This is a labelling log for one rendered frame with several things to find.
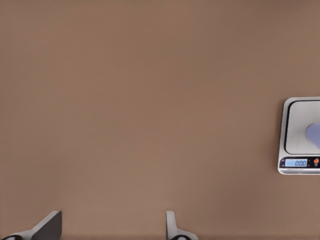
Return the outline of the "silver digital kitchen scale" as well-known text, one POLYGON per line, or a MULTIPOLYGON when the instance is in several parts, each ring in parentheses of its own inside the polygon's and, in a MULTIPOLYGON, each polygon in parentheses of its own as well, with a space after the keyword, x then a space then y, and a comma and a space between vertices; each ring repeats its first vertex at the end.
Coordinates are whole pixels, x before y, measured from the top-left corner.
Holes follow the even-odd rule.
POLYGON ((277 170, 283 175, 320 175, 320 96, 284 102, 277 170))

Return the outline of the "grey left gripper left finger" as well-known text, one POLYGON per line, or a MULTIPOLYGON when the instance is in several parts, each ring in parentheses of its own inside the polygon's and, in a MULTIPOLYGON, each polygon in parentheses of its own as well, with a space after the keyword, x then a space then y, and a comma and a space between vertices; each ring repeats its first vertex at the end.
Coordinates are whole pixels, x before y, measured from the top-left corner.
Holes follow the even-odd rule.
POLYGON ((13 233, 1 240, 60 240, 62 236, 62 211, 55 210, 29 230, 13 233))

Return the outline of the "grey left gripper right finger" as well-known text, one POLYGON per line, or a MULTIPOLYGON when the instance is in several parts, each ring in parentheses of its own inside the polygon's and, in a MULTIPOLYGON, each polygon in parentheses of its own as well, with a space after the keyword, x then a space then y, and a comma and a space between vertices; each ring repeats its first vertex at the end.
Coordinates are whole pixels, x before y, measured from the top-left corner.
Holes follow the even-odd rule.
POLYGON ((166 240, 198 240, 198 237, 191 232, 181 230, 177 227, 175 213, 172 210, 165 212, 166 240))

